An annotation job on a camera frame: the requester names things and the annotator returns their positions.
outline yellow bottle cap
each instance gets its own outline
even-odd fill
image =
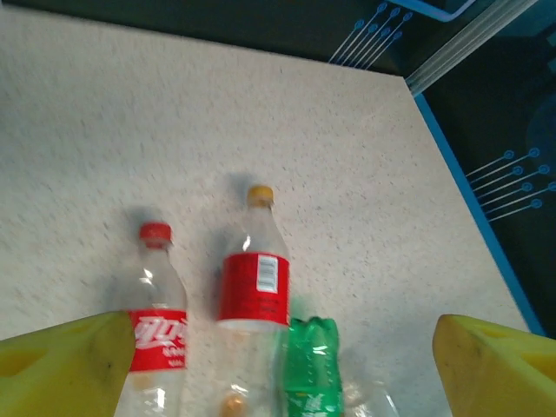
[[[267,185],[254,185],[247,193],[247,204],[249,206],[269,205],[274,200],[274,192]]]

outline clear plastic bottle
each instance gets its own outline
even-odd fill
[[[186,367],[187,296],[169,262],[171,228],[146,222],[139,232],[140,263],[120,282],[116,308],[129,311],[136,354],[116,417],[178,417]]]
[[[230,240],[222,269],[218,326],[222,338],[216,415],[273,415],[273,368],[288,329],[289,255],[272,216],[270,187],[248,192],[248,210]]]

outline green plastic bottle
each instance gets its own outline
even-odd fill
[[[338,350],[332,319],[292,319],[284,355],[285,417],[340,417],[343,414]]]

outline bottle neck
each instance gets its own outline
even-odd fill
[[[251,204],[248,206],[248,212],[255,217],[272,216],[272,205],[270,204]]]
[[[168,260],[168,242],[142,242],[139,252],[145,262]]]

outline red label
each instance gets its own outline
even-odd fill
[[[148,308],[129,311],[136,330],[130,372],[185,368],[185,311]]]
[[[288,325],[289,262],[262,253],[224,260],[218,320],[265,320]]]

